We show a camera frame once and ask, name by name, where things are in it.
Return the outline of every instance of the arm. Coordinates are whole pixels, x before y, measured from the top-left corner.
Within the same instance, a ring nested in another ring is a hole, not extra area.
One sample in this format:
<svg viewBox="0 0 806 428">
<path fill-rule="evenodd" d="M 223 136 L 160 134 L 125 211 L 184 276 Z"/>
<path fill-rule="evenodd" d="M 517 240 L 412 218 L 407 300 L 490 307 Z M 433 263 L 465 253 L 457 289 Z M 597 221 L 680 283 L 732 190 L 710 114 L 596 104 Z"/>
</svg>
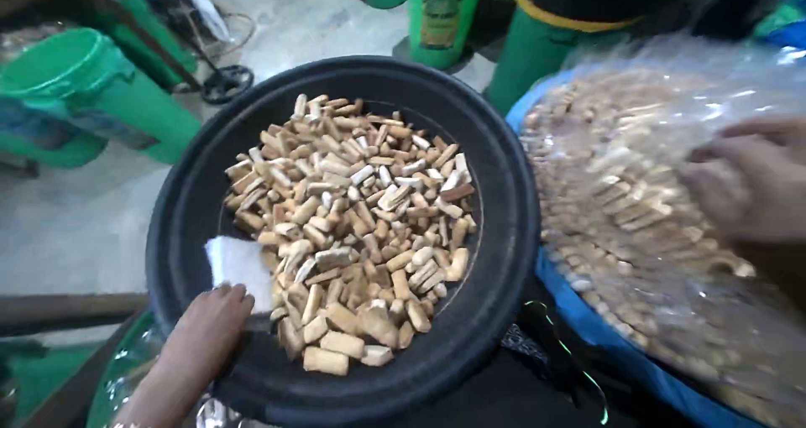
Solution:
<svg viewBox="0 0 806 428">
<path fill-rule="evenodd" d="M 152 371 L 118 412 L 115 424 L 175 428 L 216 378 L 255 305 L 246 287 L 199 295 L 176 323 Z"/>
</svg>

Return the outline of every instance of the stand wheel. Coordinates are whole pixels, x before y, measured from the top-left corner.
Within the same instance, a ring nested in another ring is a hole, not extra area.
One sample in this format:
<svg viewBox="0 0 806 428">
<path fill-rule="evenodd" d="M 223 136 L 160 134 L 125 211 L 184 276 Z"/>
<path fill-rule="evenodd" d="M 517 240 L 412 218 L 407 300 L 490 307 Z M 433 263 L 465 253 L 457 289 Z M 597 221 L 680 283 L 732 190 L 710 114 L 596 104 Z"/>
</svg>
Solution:
<svg viewBox="0 0 806 428">
<path fill-rule="evenodd" d="M 212 105 L 227 104 L 254 83 L 255 74 L 245 66 L 234 64 L 220 68 L 202 84 L 201 99 Z"/>
</svg>

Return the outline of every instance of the label on container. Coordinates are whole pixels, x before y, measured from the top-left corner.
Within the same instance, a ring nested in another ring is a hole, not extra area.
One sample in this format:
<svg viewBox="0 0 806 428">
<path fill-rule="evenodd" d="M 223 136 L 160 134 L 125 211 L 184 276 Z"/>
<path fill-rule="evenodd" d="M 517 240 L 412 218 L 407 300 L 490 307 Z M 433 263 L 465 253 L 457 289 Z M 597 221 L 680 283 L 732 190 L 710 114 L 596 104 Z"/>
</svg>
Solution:
<svg viewBox="0 0 806 428">
<path fill-rule="evenodd" d="M 134 150 L 144 150 L 159 142 L 151 135 L 129 127 L 102 110 L 85 109 L 70 119 L 75 125 L 91 134 L 115 140 Z"/>
<path fill-rule="evenodd" d="M 461 9 L 462 0 L 422 0 L 420 47 L 435 51 L 453 47 Z"/>
</svg>

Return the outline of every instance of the product label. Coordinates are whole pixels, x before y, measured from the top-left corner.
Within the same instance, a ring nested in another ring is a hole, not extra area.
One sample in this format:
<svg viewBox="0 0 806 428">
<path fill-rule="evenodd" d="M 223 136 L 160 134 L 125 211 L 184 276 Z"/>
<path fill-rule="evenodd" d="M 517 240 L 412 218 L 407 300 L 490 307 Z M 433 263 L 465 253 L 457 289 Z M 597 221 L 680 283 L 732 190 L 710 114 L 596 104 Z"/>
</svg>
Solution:
<svg viewBox="0 0 806 428">
<path fill-rule="evenodd" d="M 458 31 L 462 0 L 422 0 L 420 47 L 450 49 Z"/>
</svg>

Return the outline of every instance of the white cloth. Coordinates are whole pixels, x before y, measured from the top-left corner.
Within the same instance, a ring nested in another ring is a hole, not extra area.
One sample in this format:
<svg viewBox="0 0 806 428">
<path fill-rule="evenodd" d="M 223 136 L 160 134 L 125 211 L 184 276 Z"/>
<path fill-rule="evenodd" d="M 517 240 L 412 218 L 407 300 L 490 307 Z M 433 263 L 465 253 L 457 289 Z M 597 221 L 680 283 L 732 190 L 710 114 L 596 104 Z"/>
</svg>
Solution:
<svg viewBox="0 0 806 428">
<path fill-rule="evenodd" d="M 254 241 L 227 236 L 213 237 L 205 244 L 207 260 L 213 271 L 213 286 L 224 282 L 246 285 L 249 294 L 255 297 L 252 313 L 274 310 L 272 273 L 260 259 L 262 247 Z"/>
</svg>

